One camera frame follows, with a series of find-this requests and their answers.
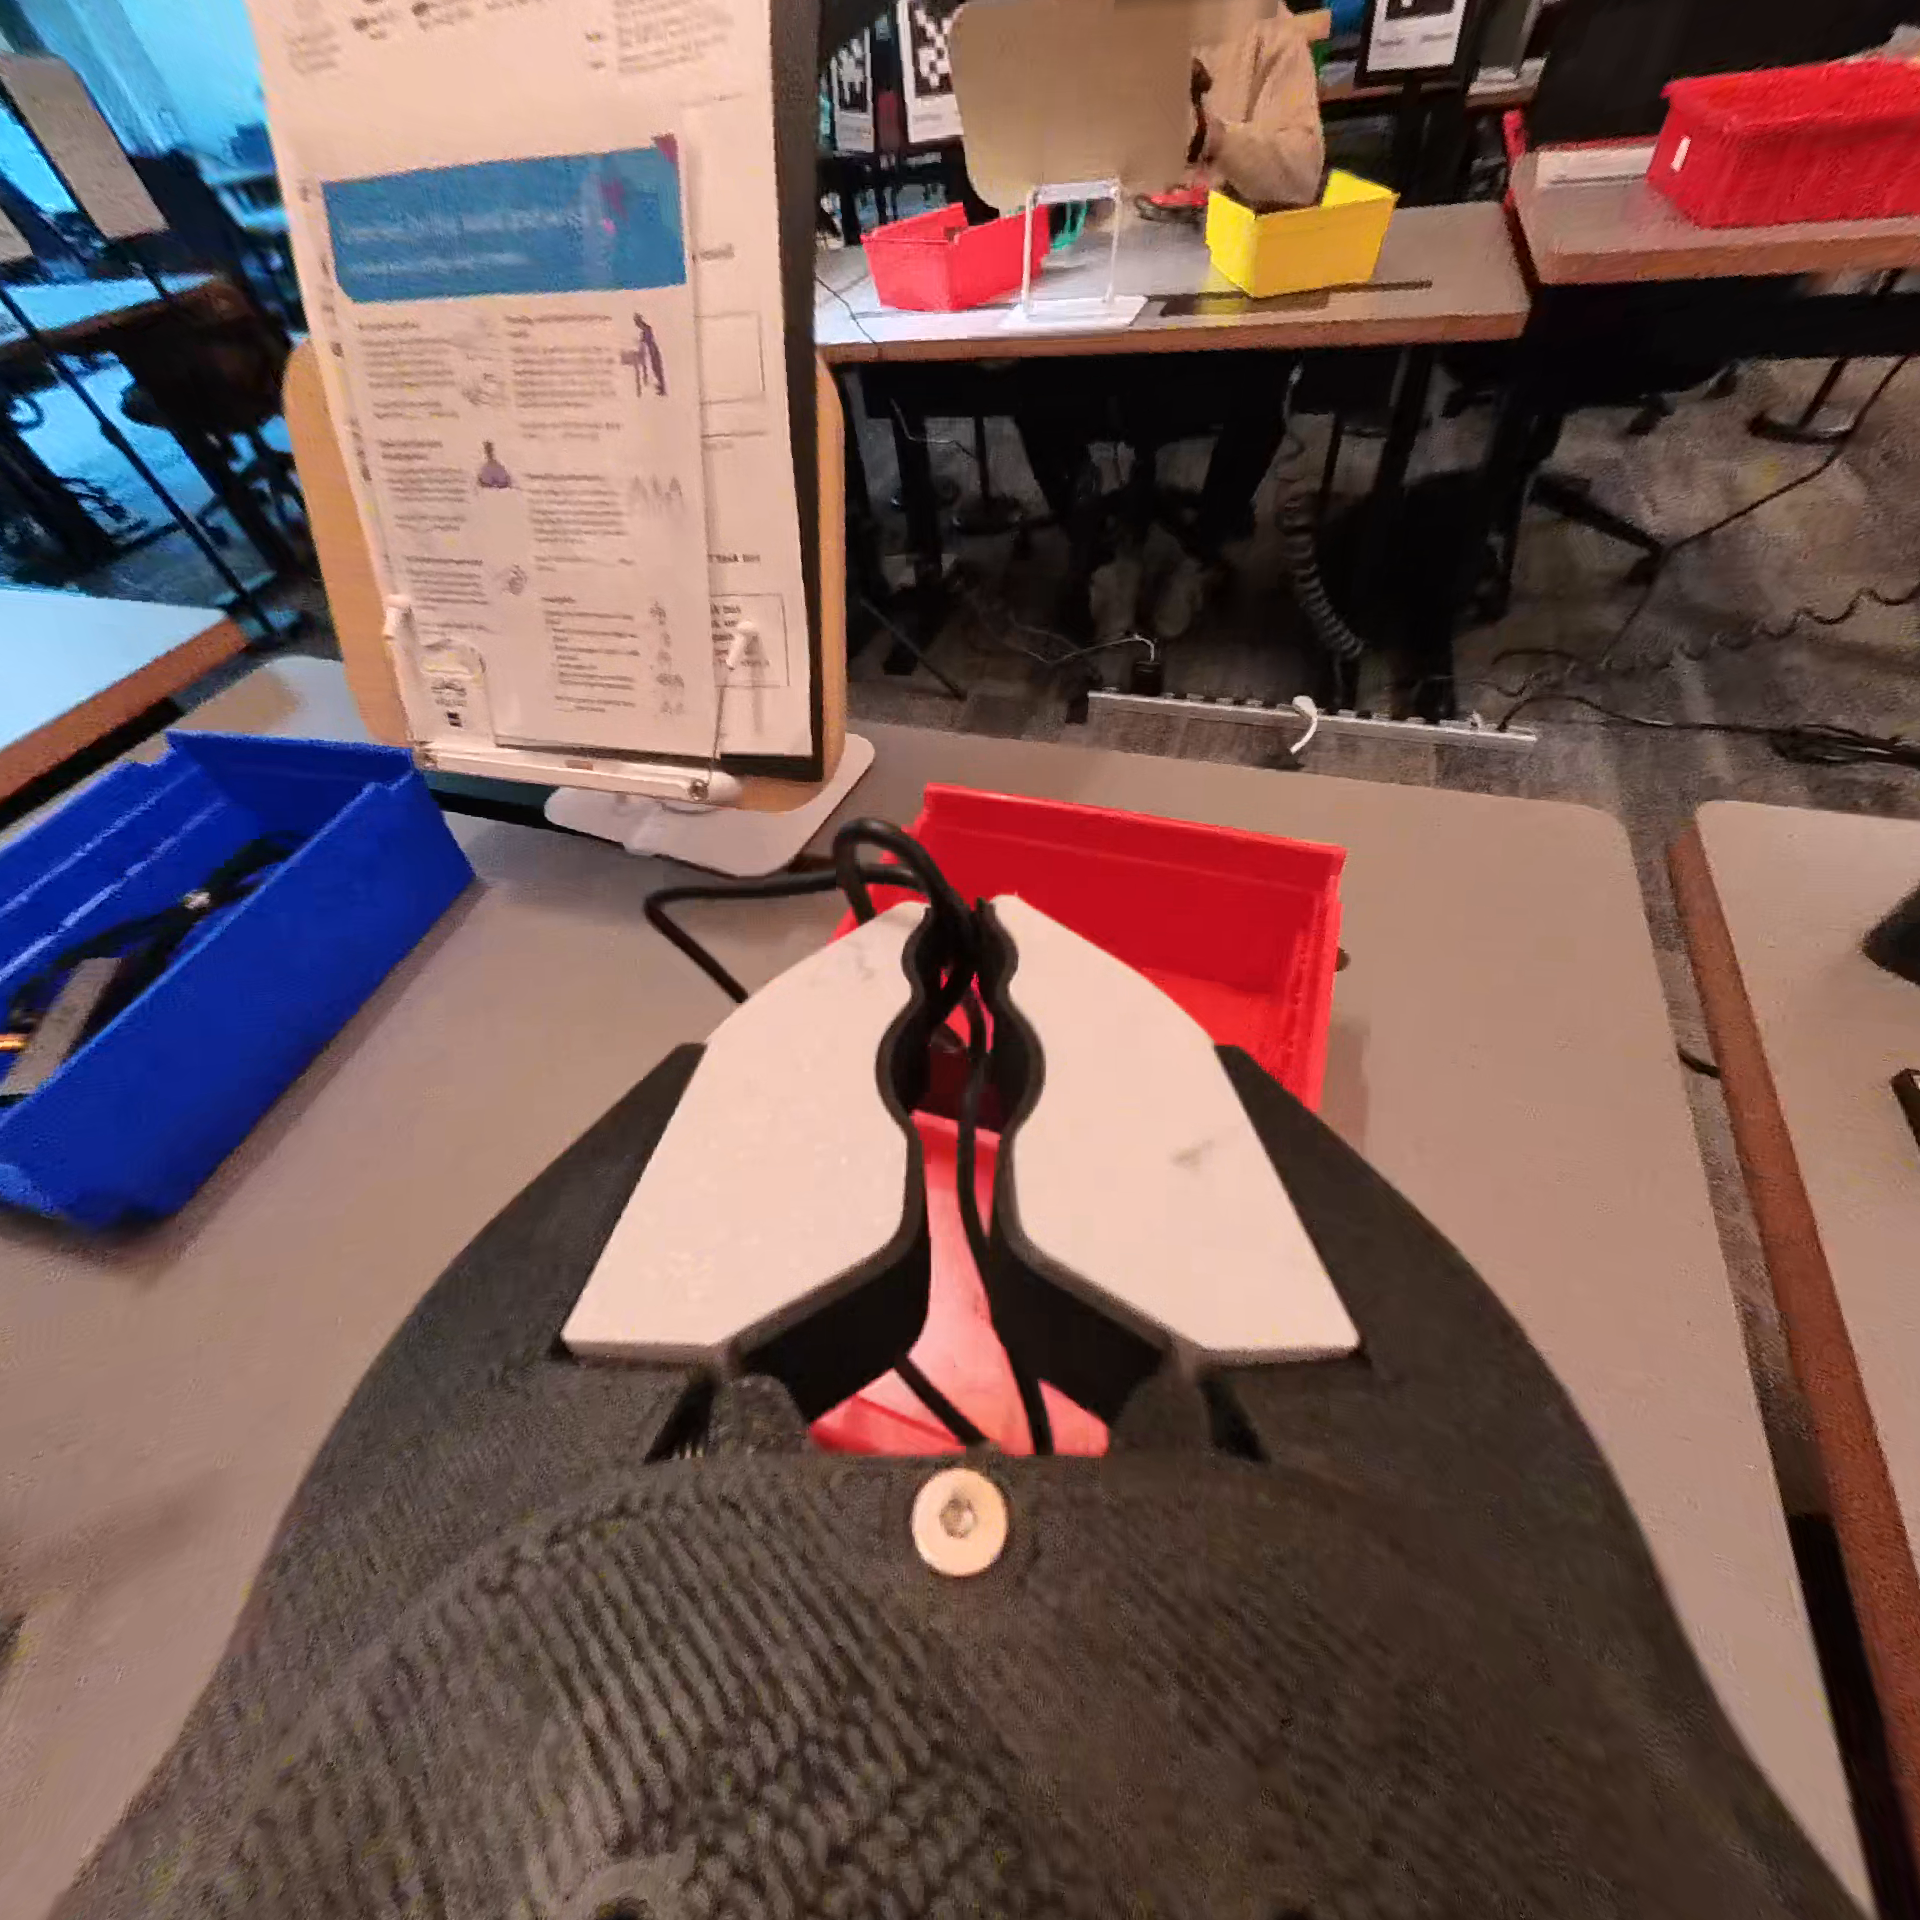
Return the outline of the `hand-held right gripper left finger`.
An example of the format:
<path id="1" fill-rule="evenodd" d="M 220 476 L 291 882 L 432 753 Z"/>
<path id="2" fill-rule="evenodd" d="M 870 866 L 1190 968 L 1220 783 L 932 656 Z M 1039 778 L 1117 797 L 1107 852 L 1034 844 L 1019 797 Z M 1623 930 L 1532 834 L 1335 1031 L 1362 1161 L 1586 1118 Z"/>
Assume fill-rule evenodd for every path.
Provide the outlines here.
<path id="1" fill-rule="evenodd" d="M 856 1394 L 910 1352 L 932 1231 L 891 1048 L 923 1016 L 923 911 L 856 923 L 708 1036 L 562 1325 L 572 1358 Z"/>

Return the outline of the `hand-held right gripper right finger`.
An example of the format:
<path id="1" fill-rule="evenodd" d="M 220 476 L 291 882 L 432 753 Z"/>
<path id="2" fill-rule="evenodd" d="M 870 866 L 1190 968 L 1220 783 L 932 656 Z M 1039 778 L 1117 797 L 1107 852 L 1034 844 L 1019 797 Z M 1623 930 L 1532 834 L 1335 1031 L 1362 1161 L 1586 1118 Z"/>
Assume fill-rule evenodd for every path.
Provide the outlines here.
<path id="1" fill-rule="evenodd" d="M 985 1296 L 1028 1377 L 1125 1400 L 1335 1361 L 1358 1330 L 1208 1031 L 1031 900 L 979 907 L 995 1173 Z"/>

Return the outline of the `red plastic bin with divider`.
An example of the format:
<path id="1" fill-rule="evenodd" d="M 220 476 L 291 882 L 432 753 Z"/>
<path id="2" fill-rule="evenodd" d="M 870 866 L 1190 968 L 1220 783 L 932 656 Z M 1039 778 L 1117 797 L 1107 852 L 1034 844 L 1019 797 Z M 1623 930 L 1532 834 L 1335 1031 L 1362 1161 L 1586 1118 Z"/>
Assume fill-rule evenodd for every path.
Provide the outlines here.
<path id="1" fill-rule="evenodd" d="M 1248 1053 L 1321 1109 L 1347 848 L 957 783 L 932 783 L 909 829 L 964 899 L 1034 903 L 1149 975 L 1216 1045 Z M 932 1206 L 932 1309 L 910 1361 L 995 1445 L 1028 1452 L 957 1211 L 959 1091 L 964 1068 L 948 1058 L 932 1072 L 932 1106 L 916 1115 Z"/>

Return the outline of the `grey side desk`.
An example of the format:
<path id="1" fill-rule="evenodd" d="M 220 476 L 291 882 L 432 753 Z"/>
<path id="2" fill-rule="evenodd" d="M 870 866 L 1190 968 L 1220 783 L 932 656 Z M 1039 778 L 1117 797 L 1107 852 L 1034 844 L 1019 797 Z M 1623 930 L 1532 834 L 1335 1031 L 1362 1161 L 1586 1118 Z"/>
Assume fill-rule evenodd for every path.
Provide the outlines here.
<path id="1" fill-rule="evenodd" d="M 1705 804 L 1669 877 L 1914 1848 L 1916 986 L 1867 938 L 1916 822 Z"/>
<path id="2" fill-rule="evenodd" d="M 5 799 L 239 660 L 227 612 L 5 588 Z"/>

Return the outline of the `grey power strip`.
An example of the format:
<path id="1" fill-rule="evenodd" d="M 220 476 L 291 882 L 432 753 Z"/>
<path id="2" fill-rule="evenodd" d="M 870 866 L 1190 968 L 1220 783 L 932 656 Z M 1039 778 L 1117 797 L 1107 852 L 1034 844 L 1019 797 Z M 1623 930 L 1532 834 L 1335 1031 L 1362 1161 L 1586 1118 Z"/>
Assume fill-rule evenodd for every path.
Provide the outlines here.
<path id="1" fill-rule="evenodd" d="M 1395 717 L 1356 710 L 1321 710 L 1305 696 L 1290 703 L 1216 698 L 1216 696 L 1168 696 L 1168 693 L 1117 693 L 1093 687 L 1089 693 L 1089 716 L 1146 716 L 1167 721 L 1238 726 L 1244 731 L 1278 731 L 1290 749 L 1310 749 L 1321 739 L 1365 739 L 1424 749 L 1477 749 L 1528 753 L 1543 749 L 1537 731 L 1500 728 L 1483 716 L 1467 717 Z"/>

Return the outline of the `blue plastic bin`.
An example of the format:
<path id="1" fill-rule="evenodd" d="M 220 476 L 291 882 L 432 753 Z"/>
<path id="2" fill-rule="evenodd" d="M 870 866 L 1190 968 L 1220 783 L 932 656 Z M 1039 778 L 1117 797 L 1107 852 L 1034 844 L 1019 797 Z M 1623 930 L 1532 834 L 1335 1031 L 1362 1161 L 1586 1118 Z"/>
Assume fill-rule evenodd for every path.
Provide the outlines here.
<path id="1" fill-rule="evenodd" d="M 47 813 L 5 846 L 5 1025 L 86 958 L 125 969 L 5 1106 L 5 1208 L 181 1211 L 472 877 L 403 749 L 169 731 Z"/>

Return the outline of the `grey USB hub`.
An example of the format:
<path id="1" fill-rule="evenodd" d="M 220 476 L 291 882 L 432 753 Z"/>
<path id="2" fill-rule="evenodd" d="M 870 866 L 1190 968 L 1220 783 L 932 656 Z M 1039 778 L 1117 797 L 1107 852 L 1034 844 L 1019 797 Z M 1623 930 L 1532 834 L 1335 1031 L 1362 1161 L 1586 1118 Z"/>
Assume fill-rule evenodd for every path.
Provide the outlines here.
<path id="1" fill-rule="evenodd" d="M 51 986 L 34 986 L 27 1012 L 5 1029 L 5 1106 L 44 1091 L 100 1020 L 121 958 L 86 958 Z"/>

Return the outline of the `instruction sheet on stand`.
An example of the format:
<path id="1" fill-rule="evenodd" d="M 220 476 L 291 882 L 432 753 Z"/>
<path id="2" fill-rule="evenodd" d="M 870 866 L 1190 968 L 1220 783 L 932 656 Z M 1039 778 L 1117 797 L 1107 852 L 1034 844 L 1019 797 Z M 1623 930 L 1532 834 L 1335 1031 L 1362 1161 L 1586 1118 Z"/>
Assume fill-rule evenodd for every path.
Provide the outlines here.
<path id="1" fill-rule="evenodd" d="M 845 731 L 825 2 L 253 2 L 353 698 L 441 780 L 765 877 Z"/>

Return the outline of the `wood-edged table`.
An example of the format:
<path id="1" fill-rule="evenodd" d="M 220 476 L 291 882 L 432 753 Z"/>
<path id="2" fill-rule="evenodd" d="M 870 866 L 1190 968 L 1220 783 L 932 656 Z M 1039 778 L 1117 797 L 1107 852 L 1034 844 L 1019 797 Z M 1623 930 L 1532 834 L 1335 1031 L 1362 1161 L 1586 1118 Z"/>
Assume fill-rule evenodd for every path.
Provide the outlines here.
<path id="1" fill-rule="evenodd" d="M 1016 417 L 1052 402 L 1100 427 L 1200 421 L 1201 399 L 1278 389 L 1313 365 L 1389 380 L 1389 425 L 1358 514 L 1365 569 L 1383 569 L 1445 349 L 1514 344 L 1532 299 L 1494 204 L 1390 211 L 1373 273 L 1324 290 L 1248 297 L 1200 230 L 1097 230 L 1019 299 L 891 311 L 863 247 L 821 247 L 813 336 L 850 414 L 850 622 L 891 676 L 923 670 L 948 612 L 945 519 L 927 427 Z"/>
<path id="2" fill-rule="evenodd" d="M 1916 217 L 1703 230 L 1649 180 L 1512 173 L 1532 312 L 1500 430 L 1524 430 L 1630 377 L 1749 362 L 1916 362 Z"/>

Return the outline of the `yellow plastic bin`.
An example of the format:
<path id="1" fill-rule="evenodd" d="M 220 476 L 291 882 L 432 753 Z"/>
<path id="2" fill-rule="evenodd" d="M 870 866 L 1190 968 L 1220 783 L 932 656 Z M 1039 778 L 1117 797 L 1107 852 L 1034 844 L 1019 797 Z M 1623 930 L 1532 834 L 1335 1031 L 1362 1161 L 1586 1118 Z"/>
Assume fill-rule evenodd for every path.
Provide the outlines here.
<path id="1" fill-rule="evenodd" d="M 1213 190 L 1213 271 L 1255 299 L 1368 284 L 1399 207 L 1395 190 L 1349 171 L 1334 171 L 1313 207 L 1255 207 Z"/>

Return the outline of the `wooden board acrylic stand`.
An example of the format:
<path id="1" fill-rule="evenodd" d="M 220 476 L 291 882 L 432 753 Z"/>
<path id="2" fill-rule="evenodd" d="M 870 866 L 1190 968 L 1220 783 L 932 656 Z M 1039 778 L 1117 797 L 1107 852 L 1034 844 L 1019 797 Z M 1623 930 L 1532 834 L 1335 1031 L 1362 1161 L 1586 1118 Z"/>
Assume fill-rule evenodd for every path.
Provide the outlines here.
<path id="1" fill-rule="evenodd" d="M 1107 257 L 1067 295 L 1021 269 L 1005 334 L 1131 328 L 1143 297 L 1120 290 L 1127 207 L 1190 168 L 1190 60 L 1206 2 L 964 2 L 948 34 L 974 193 L 1016 211 L 1021 242 L 1052 207 L 1103 204 Z"/>

